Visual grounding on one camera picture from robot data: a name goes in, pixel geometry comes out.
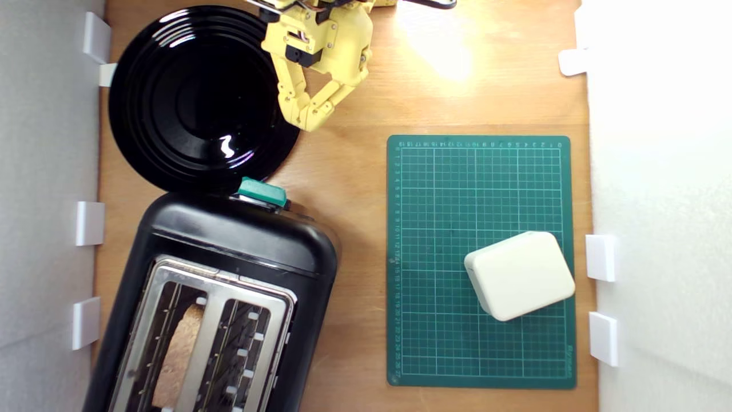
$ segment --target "white panel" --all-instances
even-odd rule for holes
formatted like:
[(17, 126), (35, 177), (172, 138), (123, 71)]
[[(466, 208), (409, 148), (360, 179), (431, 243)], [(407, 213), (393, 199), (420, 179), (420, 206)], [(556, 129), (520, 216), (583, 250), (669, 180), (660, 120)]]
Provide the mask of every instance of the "white panel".
[(76, 246), (104, 242), (104, 203), (79, 202), (76, 208)]
[(78, 412), (89, 349), (72, 304), (91, 297), (94, 250), (74, 246), (76, 203), (97, 198), (99, 66), (82, 52), (103, 0), (0, 6), (0, 410)]
[(106, 65), (109, 62), (111, 40), (112, 28), (93, 12), (87, 12), (83, 52), (100, 65)]
[(615, 238), (610, 235), (585, 236), (587, 276), (605, 282), (615, 281)]
[(621, 282), (602, 412), (732, 405), (732, 60), (728, 1), (597, 0), (588, 71), (594, 229)]
[(0, 411), (81, 411), (90, 348), (71, 351), (70, 326), (0, 348)]
[(590, 312), (590, 354), (606, 364), (618, 366), (618, 321)]
[(101, 299), (98, 296), (74, 304), (72, 350), (79, 350), (99, 339), (101, 308)]

